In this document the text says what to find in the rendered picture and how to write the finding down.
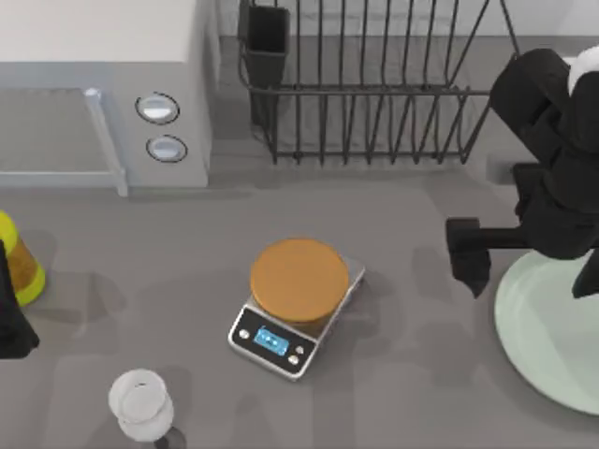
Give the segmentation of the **pale green plate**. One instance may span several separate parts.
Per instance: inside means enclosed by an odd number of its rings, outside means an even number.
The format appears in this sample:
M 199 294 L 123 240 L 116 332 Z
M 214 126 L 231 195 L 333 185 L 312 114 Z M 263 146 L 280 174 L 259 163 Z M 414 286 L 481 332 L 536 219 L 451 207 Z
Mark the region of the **pale green plate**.
M 568 409 L 599 417 L 599 294 L 572 294 L 589 258 L 525 253 L 501 278 L 493 317 L 504 353 L 529 385 Z

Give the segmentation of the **orange round disc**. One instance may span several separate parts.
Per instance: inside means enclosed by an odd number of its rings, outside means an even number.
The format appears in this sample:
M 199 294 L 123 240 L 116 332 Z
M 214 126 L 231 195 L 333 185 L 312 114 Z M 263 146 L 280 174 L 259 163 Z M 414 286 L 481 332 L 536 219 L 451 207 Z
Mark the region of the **orange round disc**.
M 350 285 L 341 255 L 317 239 L 280 239 L 265 247 L 250 269 L 257 305 L 289 324 L 306 326 L 329 318 Z

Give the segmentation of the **silver kitchen scale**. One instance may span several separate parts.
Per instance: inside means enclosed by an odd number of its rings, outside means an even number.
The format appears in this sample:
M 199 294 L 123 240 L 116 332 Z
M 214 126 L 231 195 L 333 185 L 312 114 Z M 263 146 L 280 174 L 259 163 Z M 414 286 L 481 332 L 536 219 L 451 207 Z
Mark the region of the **silver kitchen scale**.
M 363 283 L 364 264 L 345 255 L 342 260 L 348 267 L 349 286 L 330 316 L 307 326 L 291 325 L 272 316 L 253 297 L 248 297 L 229 329 L 227 340 L 230 347 L 289 381 L 303 377 L 343 309 Z

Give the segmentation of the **black cutlery holder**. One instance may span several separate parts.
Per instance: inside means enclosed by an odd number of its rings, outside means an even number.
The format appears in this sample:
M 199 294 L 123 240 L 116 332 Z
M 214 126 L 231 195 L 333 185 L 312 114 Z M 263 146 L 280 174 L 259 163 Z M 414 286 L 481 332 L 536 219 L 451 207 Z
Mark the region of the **black cutlery holder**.
M 240 0 L 238 38 L 247 73 L 252 125 L 267 128 L 277 107 L 276 90 L 283 82 L 288 55 L 290 11 Z

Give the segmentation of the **pale microwave oven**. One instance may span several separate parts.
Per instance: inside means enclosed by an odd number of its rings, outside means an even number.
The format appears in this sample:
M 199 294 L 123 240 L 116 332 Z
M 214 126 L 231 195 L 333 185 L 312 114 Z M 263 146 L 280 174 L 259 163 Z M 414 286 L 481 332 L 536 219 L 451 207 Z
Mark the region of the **pale microwave oven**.
M 201 188 L 212 152 L 210 97 L 220 76 L 215 0 L 0 0 L 0 88 L 96 88 L 107 95 L 133 188 Z M 138 97 L 172 96 L 178 119 L 142 120 Z M 151 138 L 187 146 L 177 164 L 146 153 Z

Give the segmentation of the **round silver microwave knob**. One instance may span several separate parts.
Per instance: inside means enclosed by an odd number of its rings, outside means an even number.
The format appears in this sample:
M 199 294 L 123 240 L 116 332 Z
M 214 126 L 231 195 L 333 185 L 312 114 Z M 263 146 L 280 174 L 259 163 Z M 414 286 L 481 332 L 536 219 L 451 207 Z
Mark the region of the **round silver microwave knob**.
M 135 110 L 142 120 L 156 125 L 173 123 L 181 113 L 179 104 L 172 96 L 158 92 L 138 97 Z
M 187 156 L 188 149 L 181 139 L 163 135 L 146 142 L 146 153 L 160 163 L 177 164 Z

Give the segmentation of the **glass microwave door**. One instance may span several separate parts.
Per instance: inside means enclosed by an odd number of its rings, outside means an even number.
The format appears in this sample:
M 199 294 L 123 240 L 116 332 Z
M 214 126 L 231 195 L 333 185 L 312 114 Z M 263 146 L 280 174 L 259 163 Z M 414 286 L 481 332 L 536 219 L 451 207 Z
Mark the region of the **glass microwave door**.
M 0 189 L 107 188 L 117 193 L 84 90 L 0 88 Z M 100 92 L 125 168 L 107 95 Z

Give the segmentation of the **yellow bottle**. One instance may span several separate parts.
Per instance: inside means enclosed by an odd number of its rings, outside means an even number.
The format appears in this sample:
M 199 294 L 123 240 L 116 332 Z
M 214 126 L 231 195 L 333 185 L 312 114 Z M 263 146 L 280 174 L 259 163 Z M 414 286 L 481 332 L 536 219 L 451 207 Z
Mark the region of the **yellow bottle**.
M 4 244 L 18 304 L 25 307 L 44 292 L 46 271 L 30 252 L 15 222 L 3 210 L 0 210 L 0 239 Z

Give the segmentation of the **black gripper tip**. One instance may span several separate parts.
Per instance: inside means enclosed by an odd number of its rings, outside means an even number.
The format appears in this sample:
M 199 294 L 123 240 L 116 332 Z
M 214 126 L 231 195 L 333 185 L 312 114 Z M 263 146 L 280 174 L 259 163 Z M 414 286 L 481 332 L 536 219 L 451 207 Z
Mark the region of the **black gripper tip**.
M 18 304 L 0 239 L 0 360 L 24 359 L 39 344 L 37 333 Z

